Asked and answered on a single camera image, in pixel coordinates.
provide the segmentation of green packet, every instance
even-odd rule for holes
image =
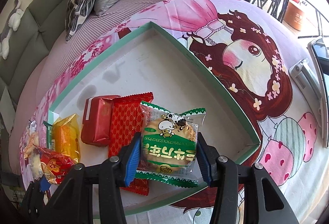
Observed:
[[[51,130],[53,125],[49,124],[47,121],[44,121],[43,124],[46,126],[46,144],[47,148],[55,151],[55,140],[52,139]]]
[[[181,187],[197,186],[192,170],[198,129],[202,126],[206,110],[198,108],[174,114],[144,101],[140,108],[144,114],[142,150],[135,177]]]

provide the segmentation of snack packet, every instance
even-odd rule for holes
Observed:
[[[81,140],[99,147],[110,143],[110,125],[114,99],[119,95],[92,97],[86,100],[82,119]]]
[[[60,184],[76,162],[69,156],[53,150],[39,146],[36,148],[39,151],[41,167],[46,179],[51,184]]]
[[[153,93],[134,94],[114,99],[110,126],[109,157],[118,155],[121,147],[129,145],[134,134],[141,131],[143,114],[139,105],[143,100],[152,102]],[[122,189],[142,195],[149,194],[146,179],[134,179],[128,187]]]
[[[46,127],[46,144],[47,148],[51,150],[55,150],[55,140],[52,139],[51,129],[53,125],[49,124],[47,121],[44,121],[43,124]]]
[[[198,129],[204,108],[174,114],[157,105],[141,102],[144,114],[141,162],[136,178],[157,180],[181,187],[195,187],[192,175]]]
[[[32,176],[35,180],[43,175],[39,150],[34,147],[33,151],[29,154],[29,165],[31,168]]]
[[[52,140],[55,140],[55,152],[69,156],[76,163],[80,159],[78,143],[80,132],[77,116],[77,114],[73,114],[62,120],[57,119],[52,127]]]
[[[24,159],[35,149],[34,145],[39,145],[39,136],[37,132],[31,133],[27,146],[24,148]]]

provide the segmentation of red snack wrapper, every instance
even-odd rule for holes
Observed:
[[[118,155],[121,147],[129,145],[135,132],[141,132],[144,116],[140,109],[140,102],[153,101],[153,93],[134,94],[114,99],[110,128],[109,157]],[[148,181],[134,179],[127,191],[148,195]]]
[[[110,123],[114,99],[119,95],[97,96],[86,100],[81,140],[85,144],[105,147],[110,143]]]
[[[42,171],[51,184],[60,184],[76,163],[69,156],[36,146],[39,150]]]

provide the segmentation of plush rabbit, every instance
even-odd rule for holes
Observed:
[[[6,59],[9,53],[9,38],[13,31],[19,28],[20,19],[23,16],[24,11],[19,9],[21,2],[19,0],[14,1],[14,10],[12,10],[7,18],[5,27],[0,33],[0,55],[3,59]]]

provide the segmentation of metal screw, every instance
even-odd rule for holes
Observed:
[[[218,157],[218,161],[219,161],[219,162],[222,162],[222,163],[226,163],[226,162],[227,162],[227,157],[221,155],[220,157]]]
[[[257,169],[263,169],[263,165],[261,163],[255,163],[255,168]]]
[[[110,161],[115,163],[115,162],[118,162],[119,161],[119,158],[117,156],[111,156],[110,157]]]
[[[74,169],[75,170],[80,170],[80,169],[82,169],[83,168],[83,164],[81,164],[81,163],[77,163],[75,166],[74,166]]]

